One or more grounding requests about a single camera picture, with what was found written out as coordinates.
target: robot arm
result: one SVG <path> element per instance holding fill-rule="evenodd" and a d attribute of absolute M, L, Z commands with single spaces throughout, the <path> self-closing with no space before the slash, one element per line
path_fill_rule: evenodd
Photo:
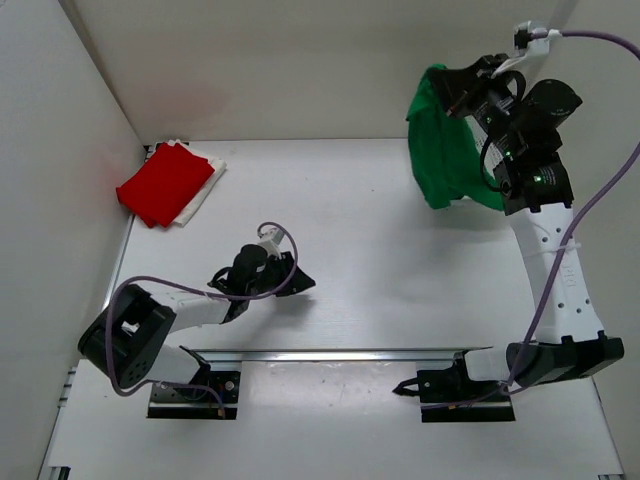
<path fill-rule="evenodd" d="M 242 247 L 231 267 L 218 271 L 208 283 L 227 295 L 251 297 L 281 285 L 291 273 L 291 253 L 280 252 L 284 234 L 274 228 L 256 244 Z M 294 295 L 315 286 L 300 267 L 276 297 Z M 226 300 L 182 291 L 152 294 L 137 284 L 126 286 L 118 296 L 112 331 L 113 358 L 118 385 L 130 388 L 144 380 L 206 385 L 210 366 L 185 347 L 164 345 L 169 333 L 205 324 L 224 324 L 249 307 L 248 299 Z M 108 374 L 105 349 L 107 307 L 86 330 L 78 350 Z M 178 390 L 183 396 L 193 391 Z"/>
<path fill-rule="evenodd" d="M 471 381 L 506 380 L 522 348 L 515 380 L 523 387 L 586 377 L 624 355 L 622 341 L 605 335 L 593 309 L 575 239 L 561 247 L 573 220 L 573 193 L 557 153 L 562 142 L 556 129 L 582 100 L 558 80 L 542 80 L 526 96 L 508 88 L 516 65 L 548 52 L 548 39 L 532 35 L 540 31 L 531 22 L 516 30 L 515 57 L 488 55 L 463 70 L 428 72 L 447 115 L 472 116 L 502 155 L 494 176 L 536 304 L 558 250 L 565 250 L 535 331 L 537 343 L 467 352 L 458 365 Z"/>

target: white connector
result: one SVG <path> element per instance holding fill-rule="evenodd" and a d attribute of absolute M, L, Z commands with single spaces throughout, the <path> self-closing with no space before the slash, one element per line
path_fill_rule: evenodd
<path fill-rule="evenodd" d="M 522 67 L 532 61 L 539 60 L 549 55 L 549 43 L 552 39 L 561 37 L 562 34 L 559 30 L 547 30 L 546 27 L 540 22 L 525 22 L 521 23 L 515 28 L 515 33 L 520 31 L 536 34 L 546 34 L 544 38 L 536 38 L 527 43 L 527 48 L 521 48 L 516 51 L 516 54 L 505 60 L 491 75 L 492 78 L 496 78 L 498 75 L 503 74 L 508 70 L 514 70 L 516 66 Z"/>
<path fill-rule="evenodd" d="M 281 258 L 280 242 L 284 238 L 284 232 L 279 228 L 270 228 L 266 232 L 260 234 L 260 241 L 258 245 L 264 248 L 269 255 Z"/>

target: white table surface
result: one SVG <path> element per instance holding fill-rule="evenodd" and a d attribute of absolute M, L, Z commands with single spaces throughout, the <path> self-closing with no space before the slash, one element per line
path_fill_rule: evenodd
<path fill-rule="evenodd" d="M 431 210 L 405 140 L 192 145 L 224 158 L 228 171 L 185 228 L 135 221 L 120 280 L 150 274 L 204 286 L 257 240 L 258 224 L 275 220 L 294 235 L 317 286 L 253 302 L 229 325 L 177 333 L 170 343 L 465 348 L 524 336 L 533 303 L 504 215 L 470 201 Z"/>
<path fill-rule="evenodd" d="M 204 285 L 263 220 L 295 235 L 308 295 L 252 303 L 192 348 L 463 348 L 511 342 L 532 313 L 500 213 L 431 211 L 403 140 L 194 142 L 229 163 L 184 228 L 136 221 L 120 279 Z M 147 419 L 148 388 L 122 399 L 79 365 L 50 465 L 77 479 L 575 479 L 621 473 L 589 380 L 514 399 L 516 422 L 421 424 L 391 389 L 414 363 L 245 362 L 235 421 Z"/>

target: folded towel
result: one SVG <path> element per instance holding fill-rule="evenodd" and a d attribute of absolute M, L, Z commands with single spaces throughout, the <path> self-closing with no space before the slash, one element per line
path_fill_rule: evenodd
<path fill-rule="evenodd" d="M 148 227 L 168 227 L 214 174 L 209 162 L 182 144 L 160 145 L 151 158 L 116 188 L 118 200 Z"/>

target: black mounting bracket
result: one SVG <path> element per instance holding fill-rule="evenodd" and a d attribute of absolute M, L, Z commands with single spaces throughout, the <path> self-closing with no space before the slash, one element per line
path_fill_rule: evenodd
<path fill-rule="evenodd" d="M 498 382 L 470 380 L 463 354 L 458 353 L 451 367 L 418 370 L 416 378 L 401 382 L 393 393 L 420 398 L 422 423 L 512 422 L 516 418 L 511 399 L 498 391 L 499 386 Z M 496 393 L 468 406 L 430 408 L 443 403 L 473 400 L 493 391 Z"/>

